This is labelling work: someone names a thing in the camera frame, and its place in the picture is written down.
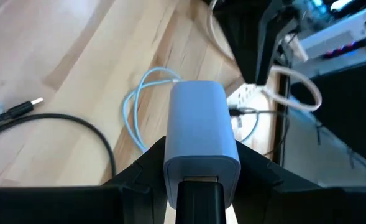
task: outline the white power strip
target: white power strip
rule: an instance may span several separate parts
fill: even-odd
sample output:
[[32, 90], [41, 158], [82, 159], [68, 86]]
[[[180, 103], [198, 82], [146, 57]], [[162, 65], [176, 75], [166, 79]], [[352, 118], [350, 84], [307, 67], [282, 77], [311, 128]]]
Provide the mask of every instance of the white power strip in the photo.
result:
[[[254, 84], [246, 84], [243, 80], [238, 80], [226, 88], [227, 104], [230, 107], [245, 108], [251, 107], [255, 95], [260, 94], [260, 88]], [[254, 128], [256, 116], [254, 114], [231, 118], [232, 129], [235, 139], [243, 140]]]
[[366, 9], [300, 41], [310, 58], [366, 38]]

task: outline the black cable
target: black cable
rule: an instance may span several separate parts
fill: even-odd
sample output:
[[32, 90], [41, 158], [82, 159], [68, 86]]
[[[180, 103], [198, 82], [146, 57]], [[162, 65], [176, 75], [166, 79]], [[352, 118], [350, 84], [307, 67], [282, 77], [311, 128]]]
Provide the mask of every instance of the black cable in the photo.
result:
[[290, 40], [286, 43], [287, 45], [289, 45], [290, 43], [292, 43], [293, 39], [298, 35], [298, 33], [295, 33], [292, 35], [292, 37], [290, 38]]
[[253, 111], [253, 108], [229, 108], [229, 112], [230, 112], [230, 116], [240, 116], [240, 115], [244, 115], [244, 114], [262, 114], [262, 113], [270, 113], [270, 114], [275, 114], [277, 116], [281, 116], [283, 118], [286, 119], [286, 124], [285, 124], [285, 131], [283, 133], [283, 136], [281, 138], [281, 141], [278, 143], [278, 145], [276, 146], [276, 148], [274, 148], [273, 150], [263, 154], [263, 156], [267, 156], [271, 153], [277, 152], [278, 150], [280, 150], [282, 144], [285, 142], [286, 140], [286, 134], [288, 133], [289, 130], [289, 125], [290, 125], [290, 120], [288, 115], [286, 115], [285, 113], [281, 112], [281, 111], [269, 111], [269, 110], [258, 110], [258, 111]]
[[109, 156], [109, 162], [111, 163], [111, 174], [113, 177], [116, 175], [116, 163], [115, 163], [115, 159], [114, 159], [114, 154], [112, 153], [112, 149], [111, 149], [109, 143], [107, 142], [107, 139], [104, 137], [104, 135], [101, 133], [101, 131], [99, 131], [94, 125], [92, 125], [91, 123], [89, 123], [81, 118], [77, 118], [75, 116], [66, 115], [66, 114], [58, 114], [58, 113], [33, 114], [33, 115], [16, 118], [6, 124], [0, 125], [0, 133], [9, 128], [17, 126], [19, 124], [22, 124], [22, 123], [25, 123], [28, 121], [38, 120], [38, 119], [64, 119], [67, 121], [72, 121], [72, 122], [81, 124], [81, 125], [87, 127], [88, 129], [92, 130], [92, 132], [97, 134], [97, 136], [103, 142], [103, 144], [107, 150], [108, 156]]

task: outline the electronic device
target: electronic device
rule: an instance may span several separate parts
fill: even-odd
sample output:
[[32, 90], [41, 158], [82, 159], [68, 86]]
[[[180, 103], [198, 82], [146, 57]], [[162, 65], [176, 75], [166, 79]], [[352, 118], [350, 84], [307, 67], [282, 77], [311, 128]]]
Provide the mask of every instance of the electronic device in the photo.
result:
[[308, 78], [321, 75], [343, 74], [347, 68], [366, 67], [366, 38], [350, 45], [345, 45], [321, 57], [312, 58], [305, 62], [296, 63], [293, 69], [305, 74]]
[[240, 163], [226, 98], [212, 81], [179, 82], [170, 93], [163, 173], [172, 208], [179, 183], [193, 177], [216, 178], [225, 206], [232, 203]]
[[353, 15], [366, 8], [366, 0], [323, 0], [330, 7], [330, 13], [335, 18]]
[[309, 58], [355, 50], [366, 38], [366, 9], [300, 41]]

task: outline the usb connector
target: usb connector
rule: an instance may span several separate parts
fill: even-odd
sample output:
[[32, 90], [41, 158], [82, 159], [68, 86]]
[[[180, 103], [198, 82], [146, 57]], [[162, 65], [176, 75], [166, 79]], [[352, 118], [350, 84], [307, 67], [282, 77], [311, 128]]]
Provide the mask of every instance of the usb connector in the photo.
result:
[[269, 113], [269, 111], [260, 111], [255, 108], [236, 108], [232, 106], [228, 108], [228, 112], [230, 117], [238, 117], [245, 114]]
[[0, 122], [10, 119], [16, 119], [34, 110], [34, 105], [43, 101], [43, 98], [37, 98], [36, 100], [26, 101], [17, 106], [8, 109], [6, 112], [0, 115]]

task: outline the white cable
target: white cable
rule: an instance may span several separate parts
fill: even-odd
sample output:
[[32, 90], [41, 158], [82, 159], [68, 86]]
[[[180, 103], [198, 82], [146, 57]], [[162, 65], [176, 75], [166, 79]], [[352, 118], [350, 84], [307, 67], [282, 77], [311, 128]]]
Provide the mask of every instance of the white cable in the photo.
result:
[[[145, 79], [153, 72], [165, 72], [165, 73], [169, 74], [170, 76], [172, 76], [173, 78], [144, 83]], [[130, 134], [130, 136], [132, 137], [135, 144], [139, 147], [139, 149], [143, 153], [146, 152], [147, 147], [145, 146], [145, 144], [141, 138], [141, 134], [140, 134], [140, 130], [139, 130], [139, 122], [137, 119], [137, 110], [139, 107], [139, 96], [140, 96], [141, 89], [147, 88], [147, 87], [153, 86], [153, 85], [162, 85], [162, 84], [166, 84], [166, 83], [171, 83], [171, 82], [175, 83], [175, 82], [180, 82], [180, 81], [182, 81], [181, 77], [177, 73], [175, 73], [173, 70], [170, 70], [169, 68], [165, 68], [165, 67], [155, 67], [155, 68], [148, 70], [141, 78], [141, 81], [140, 81], [139, 85], [137, 86], [137, 88], [135, 90], [131, 91], [125, 97], [125, 99], [123, 101], [123, 106], [122, 106], [123, 121], [126, 125], [127, 132]], [[135, 133], [133, 132], [132, 128], [130, 127], [130, 124], [127, 120], [127, 113], [126, 113], [127, 104], [134, 95], [135, 95], [135, 98], [134, 98], [134, 109], [133, 109], [133, 122], [134, 122]]]
[[276, 102], [278, 102], [282, 105], [290, 106], [292, 108], [295, 108], [298, 110], [303, 110], [303, 111], [316, 111], [321, 106], [321, 103], [322, 103], [321, 93], [319, 92], [317, 86], [309, 78], [305, 77], [303, 74], [301, 74], [297, 71], [294, 71], [294, 70], [286, 68], [286, 67], [278, 66], [278, 65], [273, 65], [271, 67], [270, 73], [272, 74], [273, 72], [275, 72], [275, 74], [288, 75], [290, 77], [297, 78], [298, 80], [300, 80], [304, 84], [304, 86], [307, 87], [307, 89], [314, 96], [315, 104], [307, 105], [304, 103], [297, 103], [293, 100], [289, 100], [288, 98], [275, 94], [273, 91], [271, 91], [267, 88], [264, 88], [262, 90], [262, 92], [266, 96], [268, 96], [269, 98], [275, 100]]
[[[209, 37], [211, 39], [211, 41], [213, 42], [213, 44], [226, 56], [229, 57], [231, 60], [234, 61], [233, 58], [231, 58], [229, 56], [229, 54], [221, 47], [221, 44], [219, 43], [216, 34], [214, 32], [214, 27], [213, 27], [213, 9], [215, 7], [217, 3], [217, 0], [212, 0], [209, 4], [208, 7], [208, 15], [207, 15], [207, 19], [206, 19], [206, 25], [208, 28], [208, 34]], [[307, 104], [303, 104], [303, 103], [297, 103], [295, 101], [289, 100], [288, 98], [282, 97], [280, 95], [275, 94], [273, 91], [267, 89], [266, 87], [262, 88], [262, 92], [267, 95], [269, 98], [275, 100], [276, 102], [285, 105], [285, 106], [290, 106], [292, 108], [296, 108], [299, 110], [303, 110], [303, 111], [315, 111], [317, 110], [321, 104], [322, 104], [322, 96], [321, 93], [319, 92], [317, 86], [313, 83], [313, 81], [311, 81], [308, 77], [306, 77], [305, 75], [294, 71], [290, 68], [286, 68], [286, 67], [282, 67], [282, 66], [276, 66], [273, 65], [270, 69], [270, 73], [271, 72], [277, 72], [277, 73], [282, 73], [284, 75], [288, 75], [290, 77], [294, 77], [299, 79], [307, 88], [308, 90], [311, 92], [311, 94], [313, 95], [314, 99], [315, 99], [315, 105], [307, 105]]]

